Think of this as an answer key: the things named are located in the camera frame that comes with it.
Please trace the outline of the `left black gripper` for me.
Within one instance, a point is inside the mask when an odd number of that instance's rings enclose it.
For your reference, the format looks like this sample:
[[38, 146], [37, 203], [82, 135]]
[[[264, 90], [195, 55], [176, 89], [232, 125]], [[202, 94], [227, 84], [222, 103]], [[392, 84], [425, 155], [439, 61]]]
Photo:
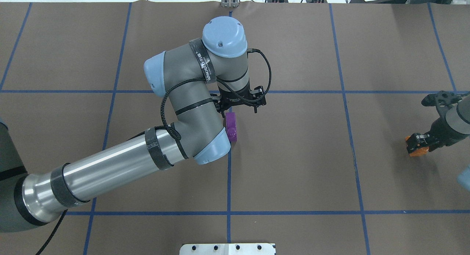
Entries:
[[239, 91], [224, 91], [219, 88], [219, 93], [213, 94], [213, 103], [217, 112], [221, 114], [234, 106], [254, 107], [254, 113], [257, 113], [258, 107], [267, 104], [263, 86], [257, 86], [252, 90], [247, 85]]

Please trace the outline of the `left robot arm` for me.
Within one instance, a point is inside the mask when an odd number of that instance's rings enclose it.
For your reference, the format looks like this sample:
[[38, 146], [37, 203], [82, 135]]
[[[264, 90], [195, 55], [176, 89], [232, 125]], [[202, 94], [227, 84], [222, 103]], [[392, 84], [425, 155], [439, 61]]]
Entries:
[[269, 87], [250, 89], [245, 29], [219, 16], [202, 37], [145, 61], [152, 91], [162, 98], [162, 125], [46, 174], [29, 174], [1, 122], [1, 232], [15, 233], [51, 223], [66, 210], [166, 170], [188, 158], [203, 165], [231, 148], [220, 114], [232, 106], [266, 104]]

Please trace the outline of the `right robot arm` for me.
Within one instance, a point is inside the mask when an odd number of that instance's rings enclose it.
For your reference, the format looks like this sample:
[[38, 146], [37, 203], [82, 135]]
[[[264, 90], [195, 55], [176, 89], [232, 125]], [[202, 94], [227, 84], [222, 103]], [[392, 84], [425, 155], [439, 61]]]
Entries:
[[410, 157], [418, 157], [438, 148], [449, 147], [470, 135], [469, 93], [456, 94], [439, 91], [428, 94], [421, 100], [425, 107], [435, 107], [439, 117], [433, 121], [430, 130], [413, 133], [405, 139]]

